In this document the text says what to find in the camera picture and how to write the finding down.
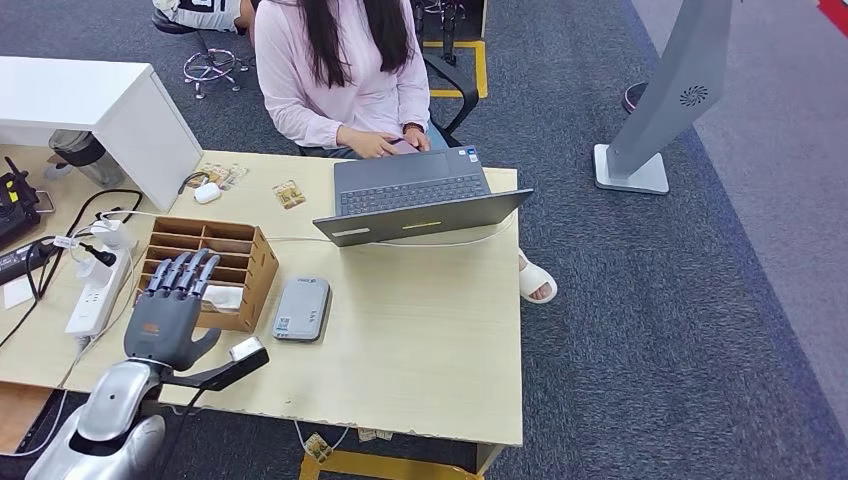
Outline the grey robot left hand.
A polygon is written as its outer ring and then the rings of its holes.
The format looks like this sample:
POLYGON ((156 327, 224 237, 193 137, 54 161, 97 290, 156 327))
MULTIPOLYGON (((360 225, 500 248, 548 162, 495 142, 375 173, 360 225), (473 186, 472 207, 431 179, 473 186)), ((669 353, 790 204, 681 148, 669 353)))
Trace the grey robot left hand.
POLYGON ((124 335, 128 357, 186 371, 217 344, 219 328, 208 327, 198 340, 193 332, 219 261, 219 255, 202 248, 159 263, 134 306, 124 335))

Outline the person's right hand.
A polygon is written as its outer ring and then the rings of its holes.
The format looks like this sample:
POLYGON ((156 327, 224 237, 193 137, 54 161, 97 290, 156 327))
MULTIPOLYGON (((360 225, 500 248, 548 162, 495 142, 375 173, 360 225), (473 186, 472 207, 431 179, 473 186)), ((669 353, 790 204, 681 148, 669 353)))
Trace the person's right hand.
POLYGON ((362 158, 378 158, 397 155, 398 150, 392 144, 397 137, 385 132, 368 132, 340 126, 336 134, 336 143, 352 149, 362 158))

